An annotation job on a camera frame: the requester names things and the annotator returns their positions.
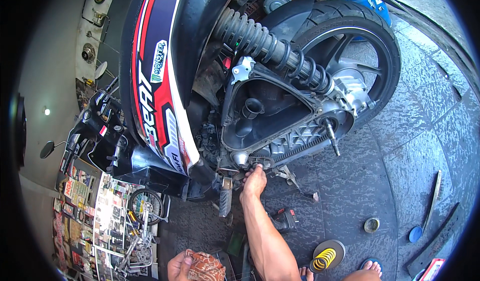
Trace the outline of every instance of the indonesian flag sticker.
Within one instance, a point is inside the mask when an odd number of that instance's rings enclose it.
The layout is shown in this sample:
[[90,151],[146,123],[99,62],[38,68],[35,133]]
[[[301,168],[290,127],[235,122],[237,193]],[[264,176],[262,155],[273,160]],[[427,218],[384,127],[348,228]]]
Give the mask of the indonesian flag sticker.
[[100,135],[101,136],[105,136],[105,133],[107,132],[107,128],[105,127],[105,125],[102,127],[102,130],[100,130]]

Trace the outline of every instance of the human foot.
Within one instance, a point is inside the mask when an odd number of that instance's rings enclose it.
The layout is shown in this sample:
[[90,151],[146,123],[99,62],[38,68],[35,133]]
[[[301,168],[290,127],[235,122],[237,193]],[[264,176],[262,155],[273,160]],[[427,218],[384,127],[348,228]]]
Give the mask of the human foot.
[[380,278],[382,276],[382,269],[378,262],[372,262],[371,260],[365,262],[363,265],[362,270],[372,270],[378,273],[378,277]]
[[302,280],[306,279],[307,281],[314,281],[314,273],[312,273],[309,268],[299,268],[298,272],[300,273],[300,278],[302,278]]

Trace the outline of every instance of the yellow spring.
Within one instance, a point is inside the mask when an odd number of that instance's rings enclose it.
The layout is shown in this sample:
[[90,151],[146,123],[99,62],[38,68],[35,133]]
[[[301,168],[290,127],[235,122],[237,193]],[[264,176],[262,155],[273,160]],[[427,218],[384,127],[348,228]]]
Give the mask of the yellow spring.
[[336,255],[337,253],[332,248],[323,250],[312,260],[313,268],[319,271],[326,270]]

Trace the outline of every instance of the wheel rim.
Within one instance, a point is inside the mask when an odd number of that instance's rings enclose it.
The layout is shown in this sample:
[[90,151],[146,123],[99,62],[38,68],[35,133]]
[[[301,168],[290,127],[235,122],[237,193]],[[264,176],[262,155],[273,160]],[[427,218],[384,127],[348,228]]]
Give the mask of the wheel rim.
[[[153,205],[153,213],[157,214],[160,216],[162,215],[162,206],[160,205],[160,198],[152,193],[149,192],[142,192],[140,194],[137,194],[131,204],[131,207],[133,208],[132,211],[135,213],[135,216],[141,220],[142,218],[142,212],[143,212],[143,205],[145,202],[151,203]],[[153,222],[157,219],[152,214],[148,215],[148,222]]]
[[[352,40],[358,36],[366,39],[374,47],[377,54],[377,67],[341,56]],[[360,73],[364,83],[367,84],[365,73],[375,74],[375,81],[368,91],[372,101],[378,102],[388,91],[392,82],[391,51],[379,36],[367,29],[354,26],[335,28],[316,36],[303,46],[302,50],[306,56],[312,57],[317,64],[322,65],[333,78],[339,78],[345,74],[351,76],[352,70],[354,70]],[[383,107],[383,105],[376,104],[373,109],[366,107],[359,111],[357,120],[361,121],[366,118],[378,107]]]

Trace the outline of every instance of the tiled floor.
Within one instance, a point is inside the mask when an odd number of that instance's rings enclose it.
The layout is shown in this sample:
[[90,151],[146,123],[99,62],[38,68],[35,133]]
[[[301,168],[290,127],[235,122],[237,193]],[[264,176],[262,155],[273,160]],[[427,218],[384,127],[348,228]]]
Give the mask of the tiled floor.
[[[367,126],[340,140],[341,157],[327,148],[288,165],[304,192],[320,192],[320,203],[280,178],[270,178],[262,196],[268,212],[283,206],[296,210],[301,229],[285,240],[298,265],[307,264],[316,245],[326,239],[345,244],[342,263],[317,280],[340,280],[368,257],[382,261],[382,280],[411,280],[404,264],[432,238],[456,202],[467,210],[465,221],[477,194],[477,99],[457,66],[426,35],[397,17],[393,28],[402,53],[402,74],[390,103]],[[374,50],[364,43],[355,43],[348,53],[364,62],[376,60]],[[408,233],[424,220],[439,169],[441,202],[425,235],[412,244]],[[234,226],[239,228],[243,214],[238,199],[232,208]],[[371,216],[381,221],[374,234],[363,231],[363,222]],[[441,251],[443,257],[455,245],[463,224],[457,227]],[[160,267],[184,248],[207,252],[224,248],[232,229],[208,203],[173,200],[170,223],[162,225],[161,232],[171,245],[162,252]]]

